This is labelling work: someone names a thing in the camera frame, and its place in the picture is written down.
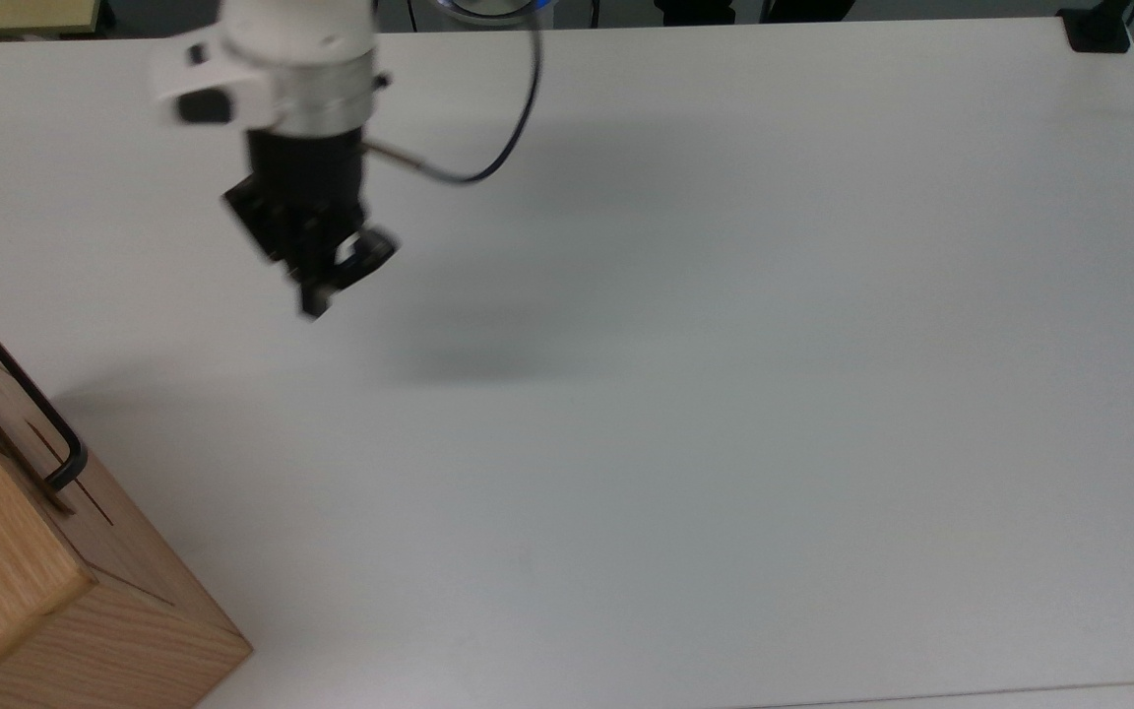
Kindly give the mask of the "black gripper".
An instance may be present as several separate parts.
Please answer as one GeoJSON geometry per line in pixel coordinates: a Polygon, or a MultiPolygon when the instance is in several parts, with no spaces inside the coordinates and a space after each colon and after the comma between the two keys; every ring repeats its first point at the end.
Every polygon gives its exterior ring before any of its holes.
{"type": "Polygon", "coordinates": [[[327,313],[335,289],[347,289],[383,268],[398,240],[365,227],[361,203],[363,130],[333,136],[243,134],[249,174],[226,189],[225,205],[272,262],[298,281],[298,309],[310,320],[327,313]]]}

